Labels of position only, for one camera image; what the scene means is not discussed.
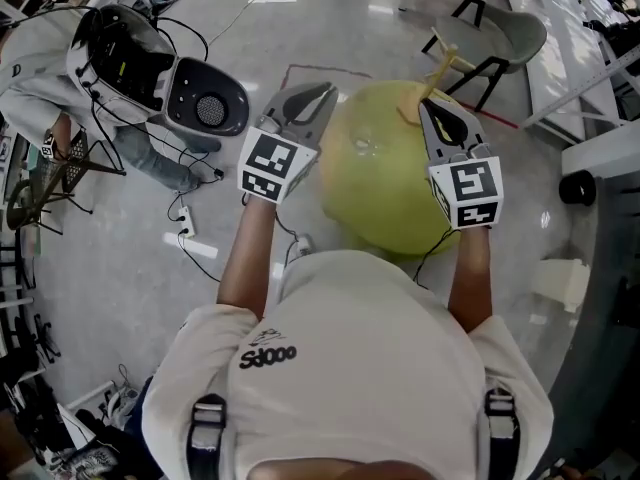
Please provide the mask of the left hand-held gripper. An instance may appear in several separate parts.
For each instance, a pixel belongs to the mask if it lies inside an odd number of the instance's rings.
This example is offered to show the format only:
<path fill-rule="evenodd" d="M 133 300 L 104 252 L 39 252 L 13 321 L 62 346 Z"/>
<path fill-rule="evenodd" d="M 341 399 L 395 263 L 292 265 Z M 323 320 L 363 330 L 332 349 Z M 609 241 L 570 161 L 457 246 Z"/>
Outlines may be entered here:
<path fill-rule="evenodd" d="M 303 83 L 276 93 L 245 135 L 237 164 L 237 188 L 281 204 L 318 160 L 319 142 L 338 96 L 338 89 L 330 82 Z M 295 120 L 312 102 L 311 111 Z"/>

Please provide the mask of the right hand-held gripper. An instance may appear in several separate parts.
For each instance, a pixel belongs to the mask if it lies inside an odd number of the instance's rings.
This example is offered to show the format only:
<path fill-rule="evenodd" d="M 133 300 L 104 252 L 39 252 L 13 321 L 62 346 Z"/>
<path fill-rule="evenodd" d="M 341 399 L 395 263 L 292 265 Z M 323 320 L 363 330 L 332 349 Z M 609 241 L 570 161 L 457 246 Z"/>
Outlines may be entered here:
<path fill-rule="evenodd" d="M 428 179 L 434 198 L 454 230 L 492 227 L 503 207 L 500 159 L 484 142 L 479 120 L 456 102 L 423 99 L 418 106 Z M 451 158 L 447 146 L 466 151 Z"/>

